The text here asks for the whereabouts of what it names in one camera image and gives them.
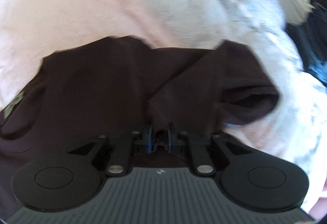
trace dark brown fabric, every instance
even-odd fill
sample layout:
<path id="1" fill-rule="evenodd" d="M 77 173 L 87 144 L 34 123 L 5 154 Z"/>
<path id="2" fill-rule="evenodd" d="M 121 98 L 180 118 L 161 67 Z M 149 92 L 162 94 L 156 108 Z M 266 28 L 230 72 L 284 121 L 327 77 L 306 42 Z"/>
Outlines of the dark brown fabric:
<path id="1" fill-rule="evenodd" d="M 0 113 L 0 217 L 18 209 L 14 172 L 40 152 L 67 152 L 144 122 L 211 134 L 261 118 L 277 101 L 249 49 L 229 41 L 216 50 L 151 50 L 132 37 L 107 37 L 54 53 L 9 117 Z"/>

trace ribbed rubber pad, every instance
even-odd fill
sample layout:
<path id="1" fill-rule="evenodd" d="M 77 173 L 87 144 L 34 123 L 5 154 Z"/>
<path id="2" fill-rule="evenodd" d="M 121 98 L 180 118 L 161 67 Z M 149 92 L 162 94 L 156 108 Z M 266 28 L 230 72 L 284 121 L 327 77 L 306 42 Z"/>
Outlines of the ribbed rubber pad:
<path id="1" fill-rule="evenodd" d="M 294 224 L 311 220 L 300 209 L 265 214 L 228 200 L 214 180 L 188 168 L 134 168 L 110 178 L 100 193 L 78 208 L 42 213 L 21 208 L 8 224 Z"/>

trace light pink sheet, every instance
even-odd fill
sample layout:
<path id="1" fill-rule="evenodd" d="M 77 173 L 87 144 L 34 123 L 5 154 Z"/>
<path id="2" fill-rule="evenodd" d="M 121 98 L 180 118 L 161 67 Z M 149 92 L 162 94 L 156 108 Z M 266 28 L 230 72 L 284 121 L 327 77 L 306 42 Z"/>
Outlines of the light pink sheet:
<path id="1" fill-rule="evenodd" d="M 43 57 L 126 35 L 156 48 L 179 46 L 141 0 L 0 0 L 0 110 L 36 75 Z"/>

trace pink blanket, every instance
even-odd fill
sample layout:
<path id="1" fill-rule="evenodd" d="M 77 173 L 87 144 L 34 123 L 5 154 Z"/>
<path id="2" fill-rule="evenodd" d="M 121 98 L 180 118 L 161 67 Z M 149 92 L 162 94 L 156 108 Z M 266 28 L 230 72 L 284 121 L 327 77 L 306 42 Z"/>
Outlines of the pink blanket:
<path id="1" fill-rule="evenodd" d="M 315 219 L 320 219 L 327 214 L 327 179 L 323 188 L 322 195 L 317 204 L 310 210 L 310 215 Z"/>
<path id="2" fill-rule="evenodd" d="M 43 57 L 113 35 L 135 35 L 153 48 L 179 46 L 141 0 L 0 0 L 0 110 Z"/>

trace metal pin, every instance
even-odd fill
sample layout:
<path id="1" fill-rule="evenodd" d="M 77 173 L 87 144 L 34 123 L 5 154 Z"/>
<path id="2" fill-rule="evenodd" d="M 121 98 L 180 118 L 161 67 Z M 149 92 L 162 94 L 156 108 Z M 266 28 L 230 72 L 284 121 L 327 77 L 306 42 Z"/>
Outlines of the metal pin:
<path id="1" fill-rule="evenodd" d="M 112 174 L 119 174 L 124 171 L 124 168 L 120 165 L 112 165 L 108 168 L 108 172 Z"/>
<path id="2" fill-rule="evenodd" d="M 200 165 L 197 167 L 197 171 L 200 173 L 211 173 L 214 171 L 214 168 L 210 165 Z"/>

